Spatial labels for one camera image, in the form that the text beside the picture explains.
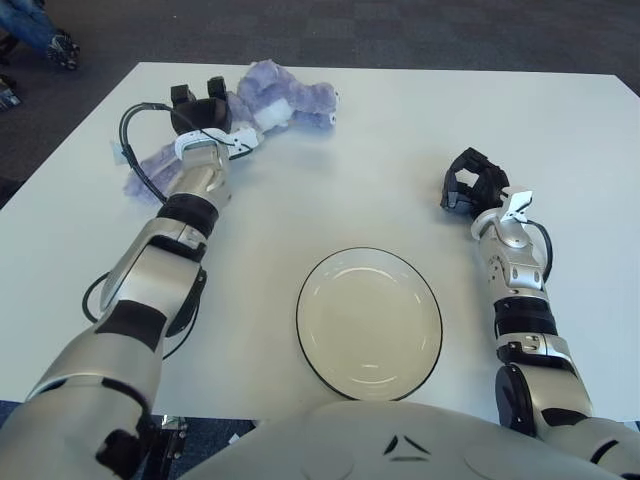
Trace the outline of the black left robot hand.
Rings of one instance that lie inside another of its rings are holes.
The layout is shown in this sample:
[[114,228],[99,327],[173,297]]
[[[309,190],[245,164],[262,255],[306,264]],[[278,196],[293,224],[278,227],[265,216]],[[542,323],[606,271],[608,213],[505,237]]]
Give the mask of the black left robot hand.
[[233,129],[230,94],[222,76],[207,81],[206,98],[197,98],[187,84],[170,88],[171,123],[178,138],[175,151],[179,158],[196,144],[213,143],[227,149],[230,159],[246,156],[259,146],[252,126]]

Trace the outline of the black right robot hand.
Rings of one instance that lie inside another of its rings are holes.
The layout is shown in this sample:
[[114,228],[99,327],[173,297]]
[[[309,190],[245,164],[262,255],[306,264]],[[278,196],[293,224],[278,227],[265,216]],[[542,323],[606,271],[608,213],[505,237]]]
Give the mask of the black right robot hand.
[[[476,174],[473,185],[457,179],[456,174],[466,170]],[[506,173],[474,148],[467,148],[446,171],[440,207],[445,211],[468,215],[476,219],[486,210],[502,206],[501,192],[509,186]]]

